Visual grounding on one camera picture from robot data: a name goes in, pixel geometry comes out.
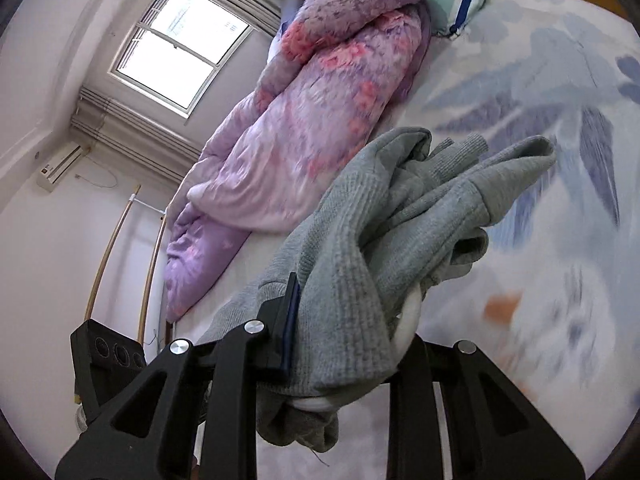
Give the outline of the grey hooded sweatshirt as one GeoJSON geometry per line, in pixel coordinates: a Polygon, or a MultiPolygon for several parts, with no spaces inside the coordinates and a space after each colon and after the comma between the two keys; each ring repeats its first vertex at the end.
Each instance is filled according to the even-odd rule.
{"type": "Polygon", "coordinates": [[[467,274],[487,250],[488,226],[554,161],[543,136],[490,154],[478,134],[434,144],[428,130],[401,127],[366,145],[204,333],[213,341],[256,318],[297,275],[292,376],[259,388],[258,434],[333,448],[338,410],[390,377],[410,344],[416,326],[401,319],[409,292],[467,274]]]}

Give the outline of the wooden clothes rack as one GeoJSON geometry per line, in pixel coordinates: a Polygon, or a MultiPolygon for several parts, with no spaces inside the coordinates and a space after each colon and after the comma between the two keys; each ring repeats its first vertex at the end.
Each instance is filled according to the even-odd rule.
{"type": "Polygon", "coordinates": [[[116,328],[145,344],[155,270],[165,231],[165,211],[144,196],[138,183],[106,242],[92,280],[84,319],[116,328]]]}

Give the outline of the white air conditioner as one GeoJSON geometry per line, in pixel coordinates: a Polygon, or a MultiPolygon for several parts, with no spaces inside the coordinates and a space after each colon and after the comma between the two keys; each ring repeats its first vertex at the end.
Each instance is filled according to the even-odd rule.
{"type": "Polygon", "coordinates": [[[52,192],[83,157],[90,153],[90,146],[76,141],[65,142],[47,163],[40,168],[37,185],[52,192]]]}

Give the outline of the purple floral quilt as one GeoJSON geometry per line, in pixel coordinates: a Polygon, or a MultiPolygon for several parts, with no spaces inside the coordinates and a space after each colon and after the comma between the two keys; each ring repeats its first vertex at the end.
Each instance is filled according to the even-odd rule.
{"type": "Polygon", "coordinates": [[[206,141],[167,208],[166,318],[219,280],[254,232],[287,233],[409,92],[428,43],[425,0],[304,0],[255,89],[206,141]]]}

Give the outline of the floral bed sheet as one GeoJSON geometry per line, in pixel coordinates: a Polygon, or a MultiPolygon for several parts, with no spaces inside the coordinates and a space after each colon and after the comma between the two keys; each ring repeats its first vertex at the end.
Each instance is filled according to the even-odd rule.
{"type": "Polygon", "coordinates": [[[448,195],[384,252],[477,222],[485,246],[431,287],[416,326],[467,339],[550,422],[593,479],[639,474],[639,37],[582,0],[485,0],[432,43],[397,127],[451,142],[448,195]]]}

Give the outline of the window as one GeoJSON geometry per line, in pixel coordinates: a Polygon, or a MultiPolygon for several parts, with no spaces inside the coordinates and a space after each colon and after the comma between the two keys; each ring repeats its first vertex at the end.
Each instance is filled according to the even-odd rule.
{"type": "Polygon", "coordinates": [[[189,117],[252,28],[210,0],[153,0],[132,26],[112,74],[189,117]]]}

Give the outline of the striped curtain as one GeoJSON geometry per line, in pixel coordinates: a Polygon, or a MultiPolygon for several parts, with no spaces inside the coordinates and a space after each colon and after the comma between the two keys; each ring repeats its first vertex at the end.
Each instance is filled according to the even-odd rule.
{"type": "Polygon", "coordinates": [[[125,0],[96,48],[70,131],[178,182],[254,89],[270,42],[212,0],[125,0]]]}

